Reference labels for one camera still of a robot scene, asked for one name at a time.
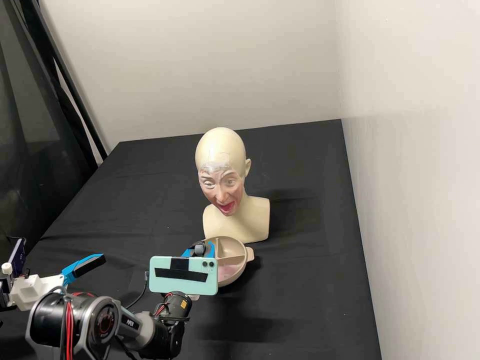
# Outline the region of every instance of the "teal phone case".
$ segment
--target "teal phone case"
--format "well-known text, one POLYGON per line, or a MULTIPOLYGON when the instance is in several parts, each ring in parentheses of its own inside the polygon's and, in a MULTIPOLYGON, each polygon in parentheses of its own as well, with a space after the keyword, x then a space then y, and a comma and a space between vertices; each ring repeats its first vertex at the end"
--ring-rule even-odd
POLYGON ((152 293, 179 291, 215 295, 219 290, 217 259, 212 257, 152 256, 148 286, 152 293))

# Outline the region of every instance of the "white wall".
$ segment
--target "white wall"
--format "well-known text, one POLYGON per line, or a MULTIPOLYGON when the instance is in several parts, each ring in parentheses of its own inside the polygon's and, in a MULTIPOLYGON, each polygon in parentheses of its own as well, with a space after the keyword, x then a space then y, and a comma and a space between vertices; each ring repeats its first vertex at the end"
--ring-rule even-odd
POLYGON ((480 2, 337 1, 384 360, 480 359, 480 2))
POLYGON ((112 4, 40 1, 108 151, 338 115, 332 0, 112 4))

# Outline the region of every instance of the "mannequin head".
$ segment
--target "mannequin head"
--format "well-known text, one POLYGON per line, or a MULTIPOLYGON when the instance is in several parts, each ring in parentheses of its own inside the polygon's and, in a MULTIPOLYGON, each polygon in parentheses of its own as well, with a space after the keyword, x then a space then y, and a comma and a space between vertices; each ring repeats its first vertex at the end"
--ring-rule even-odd
POLYGON ((198 142, 195 164, 200 187, 223 215, 232 216, 238 210, 251 163, 244 142, 229 128, 213 128, 198 142))

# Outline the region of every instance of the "red lips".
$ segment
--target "red lips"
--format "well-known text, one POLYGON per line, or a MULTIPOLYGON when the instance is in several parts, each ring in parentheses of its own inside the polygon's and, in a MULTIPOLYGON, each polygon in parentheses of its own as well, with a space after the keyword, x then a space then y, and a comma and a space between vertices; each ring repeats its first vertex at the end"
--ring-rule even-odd
POLYGON ((235 201, 232 201, 231 203, 228 203, 227 205, 220 205, 220 204, 218 204, 218 207, 219 207, 224 213, 228 213, 230 210, 233 209, 234 204, 235 204, 235 201))

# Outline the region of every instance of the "black tablecloth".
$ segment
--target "black tablecloth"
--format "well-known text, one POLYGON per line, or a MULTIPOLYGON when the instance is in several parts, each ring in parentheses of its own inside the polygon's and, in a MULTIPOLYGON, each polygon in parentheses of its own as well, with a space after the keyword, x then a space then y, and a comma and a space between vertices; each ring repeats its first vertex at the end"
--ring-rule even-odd
MULTIPOLYGON (((339 120, 238 132, 250 195, 271 201, 269 239, 216 296, 193 303, 178 359, 380 359, 347 153, 339 120)), ((28 255, 49 276, 84 256, 107 263, 74 282, 128 303, 153 255, 203 239, 208 204, 196 175, 200 135, 121 142, 28 255)), ((147 291, 132 308, 153 310, 147 291)), ((35 359, 27 312, 0 313, 1 356, 35 359)), ((115 345, 110 359, 126 359, 115 345)))

